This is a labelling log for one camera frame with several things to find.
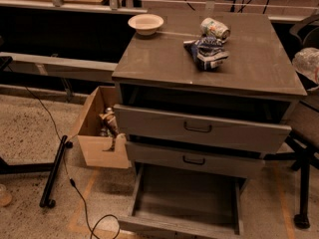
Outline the white bowl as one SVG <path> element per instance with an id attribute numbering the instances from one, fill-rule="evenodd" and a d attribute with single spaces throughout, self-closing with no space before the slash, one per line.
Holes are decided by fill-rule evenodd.
<path id="1" fill-rule="evenodd" d="M 142 36 L 154 34 L 163 24 L 163 18 L 155 14 L 140 14 L 132 17 L 129 26 Z"/>

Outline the round object on floor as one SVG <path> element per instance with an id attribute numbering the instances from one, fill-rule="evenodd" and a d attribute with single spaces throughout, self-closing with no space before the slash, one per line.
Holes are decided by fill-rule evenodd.
<path id="1" fill-rule="evenodd" d="M 0 184 L 0 206 L 8 206 L 12 201 L 12 195 L 4 184 Z"/>

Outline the blue white chip bag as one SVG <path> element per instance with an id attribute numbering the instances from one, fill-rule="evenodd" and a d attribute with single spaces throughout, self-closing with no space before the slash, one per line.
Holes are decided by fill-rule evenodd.
<path id="1" fill-rule="evenodd" d="M 196 66 L 202 71 L 212 71 L 229 56 L 222 42 L 214 36 L 184 41 L 183 47 L 191 54 Z"/>

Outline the items inside cardboard box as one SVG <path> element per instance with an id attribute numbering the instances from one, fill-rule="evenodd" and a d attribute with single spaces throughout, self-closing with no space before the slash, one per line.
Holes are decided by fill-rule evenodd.
<path id="1" fill-rule="evenodd" d="M 119 134 L 115 112 L 112 108 L 106 108 L 103 113 L 99 114 L 99 118 L 101 119 L 100 136 L 110 137 L 112 139 L 110 150 L 114 150 Z"/>

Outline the grey metal bench rail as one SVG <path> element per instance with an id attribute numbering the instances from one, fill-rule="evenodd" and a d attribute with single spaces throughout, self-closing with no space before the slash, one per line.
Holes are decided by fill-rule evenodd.
<path id="1" fill-rule="evenodd" d="M 11 57 L 15 73 L 111 83 L 117 63 L 1 52 Z"/>

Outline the black table leg base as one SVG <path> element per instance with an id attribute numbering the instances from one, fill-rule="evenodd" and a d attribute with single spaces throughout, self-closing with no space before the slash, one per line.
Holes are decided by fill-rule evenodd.
<path id="1" fill-rule="evenodd" d="M 44 187 L 39 206 L 41 208 L 54 208 L 56 201 L 51 198 L 51 191 L 54 186 L 61 160 L 64 157 L 65 149 L 71 148 L 73 146 L 73 144 L 68 141 L 67 138 L 68 137 L 66 135 L 62 136 L 53 162 L 8 164 L 2 157 L 0 157 L 0 174 L 48 172 L 49 176 Z"/>

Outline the black chair base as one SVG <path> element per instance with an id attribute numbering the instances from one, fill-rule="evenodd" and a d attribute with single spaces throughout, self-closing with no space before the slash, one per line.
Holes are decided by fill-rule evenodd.
<path id="1" fill-rule="evenodd" d="M 294 224 L 299 229 L 308 229 L 308 200 L 310 187 L 310 167 L 319 169 L 319 146 L 312 140 L 306 139 L 296 132 L 291 132 L 285 139 L 285 143 L 292 149 L 292 152 L 266 154 L 265 160 L 293 160 L 290 168 L 300 171 L 299 191 L 299 212 L 294 216 Z"/>

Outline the grey drawer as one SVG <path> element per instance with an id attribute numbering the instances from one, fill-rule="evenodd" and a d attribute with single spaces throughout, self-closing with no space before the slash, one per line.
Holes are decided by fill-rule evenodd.
<path id="1" fill-rule="evenodd" d="M 276 153 L 291 131 L 289 125 L 194 116 L 115 105 L 117 124 L 137 135 L 230 149 Z"/>
<path id="2" fill-rule="evenodd" d="M 197 151 L 137 142 L 128 142 L 126 150 L 130 161 L 241 178 L 256 176 L 264 166 L 262 159 L 247 152 Z"/>
<path id="3" fill-rule="evenodd" d="M 148 239 L 242 239 L 235 178 L 140 164 L 122 229 Z"/>

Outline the cardboard box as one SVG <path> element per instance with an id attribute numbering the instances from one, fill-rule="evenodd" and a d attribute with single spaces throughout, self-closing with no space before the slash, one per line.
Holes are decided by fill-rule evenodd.
<path id="1" fill-rule="evenodd" d="M 88 166 L 129 168 L 131 163 L 126 152 L 126 137 L 123 133 L 112 136 L 107 133 L 102 115 L 118 101 L 114 87 L 97 87 L 86 99 L 71 129 L 68 141 L 78 138 Z"/>

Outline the crushed soda can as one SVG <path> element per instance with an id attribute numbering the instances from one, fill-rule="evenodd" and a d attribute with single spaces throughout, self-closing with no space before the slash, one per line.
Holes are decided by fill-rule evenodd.
<path id="1" fill-rule="evenodd" d="M 212 18 L 205 18 L 200 24 L 200 30 L 204 35 L 214 36 L 222 43 L 225 43 L 230 37 L 230 29 L 225 24 Z"/>

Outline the grey top drawer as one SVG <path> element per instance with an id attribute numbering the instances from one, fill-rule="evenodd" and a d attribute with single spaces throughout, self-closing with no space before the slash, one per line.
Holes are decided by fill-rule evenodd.
<path id="1" fill-rule="evenodd" d="M 137 135 L 230 149 L 276 153 L 291 131 L 289 125 L 194 116 L 115 105 L 117 124 Z"/>

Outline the grey middle drawer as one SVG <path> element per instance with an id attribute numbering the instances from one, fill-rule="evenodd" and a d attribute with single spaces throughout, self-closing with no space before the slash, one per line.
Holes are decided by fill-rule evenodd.
<path id="1" fill-rule="evenodd" d="M 128 142 L 126 150 L 130 161 L 241 178 L 256 176 L 264 166 L 262 159 L 247 152 L 197 151 L 137 142 Z"/>

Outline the grey drawer cabinet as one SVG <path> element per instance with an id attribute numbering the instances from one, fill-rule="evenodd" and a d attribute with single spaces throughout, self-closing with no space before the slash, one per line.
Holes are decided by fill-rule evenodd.
<path id="1" fill-rule="evenodd" d="M 267 16 L 217 13 L 231 34 L 229 56 L 216 70 L 197 68 L 183 42 L 198 38 L 202 15 L 164 14 L 161 31 L 151 38 L 132 37 L 113 79 L 118 105 L 194 116 L 284 124 L 305 97 L 288 56 Z M 127 135 L 128 142 L 197 151 L 247 152 L 263 160 L 271 153 L 207 146 Z"/>

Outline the clear plastic water bottle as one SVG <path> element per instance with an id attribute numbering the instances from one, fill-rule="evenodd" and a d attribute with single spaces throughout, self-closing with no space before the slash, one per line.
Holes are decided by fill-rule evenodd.
<path id="1" fill-rule="evenodd" d="M 319 49 L 302 49 L 295 54 L 292 64 L 299 74 L 314 84 L 319 84 Z"/>

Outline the grey bottom drawer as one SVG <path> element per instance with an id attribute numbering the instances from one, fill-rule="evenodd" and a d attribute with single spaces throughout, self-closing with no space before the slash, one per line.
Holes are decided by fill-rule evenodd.
<path id="1" fill-rule="evenodd" d="M 242 239 L 235 178 L 140 164 L 122 229 L 148 239 Z"/>

